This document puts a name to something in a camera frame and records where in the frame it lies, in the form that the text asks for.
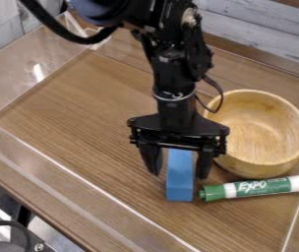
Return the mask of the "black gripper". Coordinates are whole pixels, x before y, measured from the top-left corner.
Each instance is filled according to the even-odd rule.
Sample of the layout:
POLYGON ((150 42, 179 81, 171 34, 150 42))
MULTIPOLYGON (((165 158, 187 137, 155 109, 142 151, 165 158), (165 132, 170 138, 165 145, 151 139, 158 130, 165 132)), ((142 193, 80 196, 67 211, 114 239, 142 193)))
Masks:
POLYGON ((195 177, 199 180, 209 176, 213 157, 228 153, 230 129, 201 115, 197 102, 197 96, 179 100, 159 99, 157 113, 127 121, 130 143, 137 146, 149 172, 154 175, 162 171, 163 149, 198 152, 195 177))

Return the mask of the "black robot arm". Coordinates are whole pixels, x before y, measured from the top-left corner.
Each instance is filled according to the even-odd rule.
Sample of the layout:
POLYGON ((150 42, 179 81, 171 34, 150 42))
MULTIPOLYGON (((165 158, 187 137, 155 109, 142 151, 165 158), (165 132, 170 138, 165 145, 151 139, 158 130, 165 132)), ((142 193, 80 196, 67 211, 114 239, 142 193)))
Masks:
POLYGON ((79 16, 102 30, 83 37, 70 31, 38 0, 20 0, 39 21, 64 39, 96 44, 126 28, 141 42, 154 73, 153 96, 158 112, 133 117, 130 143, 141 152, 153 174, 163 165, 163 150, 198 152, 195 177, 209 176, 213 160, 228 153, 230 128, 206 119, 197 83, 215 87, 207 76, 213 51, 202 34, 202 17, 193 0, 71 0, 79 16))

